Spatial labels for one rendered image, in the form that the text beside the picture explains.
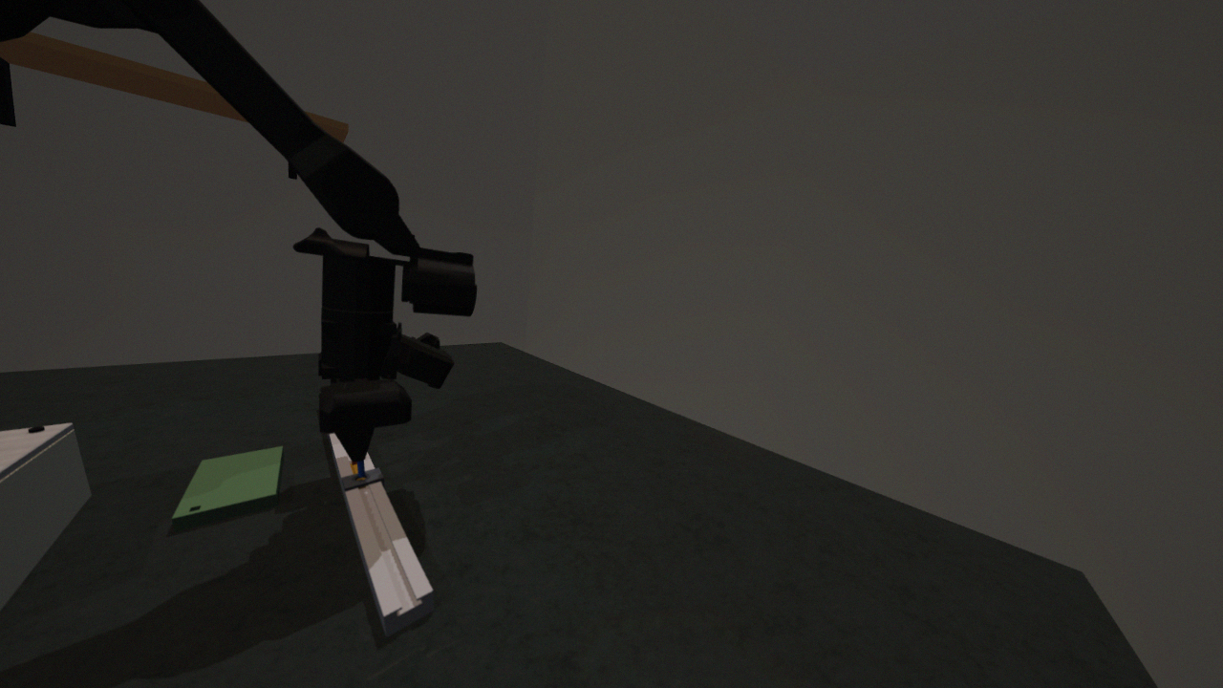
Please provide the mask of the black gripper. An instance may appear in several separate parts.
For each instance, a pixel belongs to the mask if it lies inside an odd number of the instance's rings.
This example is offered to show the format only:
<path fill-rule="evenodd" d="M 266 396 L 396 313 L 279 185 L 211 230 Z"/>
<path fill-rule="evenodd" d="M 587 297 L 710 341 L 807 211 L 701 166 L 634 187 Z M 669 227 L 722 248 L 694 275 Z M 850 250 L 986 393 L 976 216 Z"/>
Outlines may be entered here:
<path fill-rule="evenodd" d="M 375 426 L 410 422 L 412 398 L 393 379 L 380 380 L 397 325 L 393 310 L 322 308 L 320 433 L 335 434 L 350 459 L 366 459 Z"/>

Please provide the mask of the grey aluminum rail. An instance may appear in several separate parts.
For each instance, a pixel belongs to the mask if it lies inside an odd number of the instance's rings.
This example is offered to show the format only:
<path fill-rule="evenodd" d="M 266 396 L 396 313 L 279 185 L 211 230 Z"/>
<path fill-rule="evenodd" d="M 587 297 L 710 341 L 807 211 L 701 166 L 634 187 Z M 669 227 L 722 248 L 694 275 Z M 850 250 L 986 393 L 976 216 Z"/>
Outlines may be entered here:
<path fill-rule="evenodd" d="M 385 635 L 393 635 L 434 612 L 434 591 L 386 497 L 379 467 L 367 452 L 364 480 L 356 481 L 361 477 L 353 474 L 353 459 L 335 434 L 328 437 L 375 609 Z"/>

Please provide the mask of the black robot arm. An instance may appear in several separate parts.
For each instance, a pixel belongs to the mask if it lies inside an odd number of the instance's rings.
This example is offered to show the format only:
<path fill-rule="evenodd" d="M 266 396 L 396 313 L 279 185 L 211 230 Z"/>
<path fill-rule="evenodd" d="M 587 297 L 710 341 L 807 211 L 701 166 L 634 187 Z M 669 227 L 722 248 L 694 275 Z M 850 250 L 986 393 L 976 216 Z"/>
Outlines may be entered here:
<path fill-rule="evenodd" d="M 311 121 L 272 75 L 198 0 L 0 0 L 0 42 L 31 33 L 53 17 L 93 28 L 139 28 L 161 35 L 174 51 L 225 97 L 249 126 L 276 148 L 340 229 L 373 240 L 410 262 L 371 255 L 371 244 L 331 240 L 318 227 L 294 244 L 323 255 L 322 308 L 393 310 L 395 266 L 404 266 L 402 301 L 416 313 L 471 317 L 477 299 L 473 254 L 419 247 L 397 215 L 393 182 L 345 143 Z M 406 378 L 442 389 L 454 360 L 440 339 L 393 334 L 383 379 Z M 386 378 L 390 375 L 390 378 Z"/>

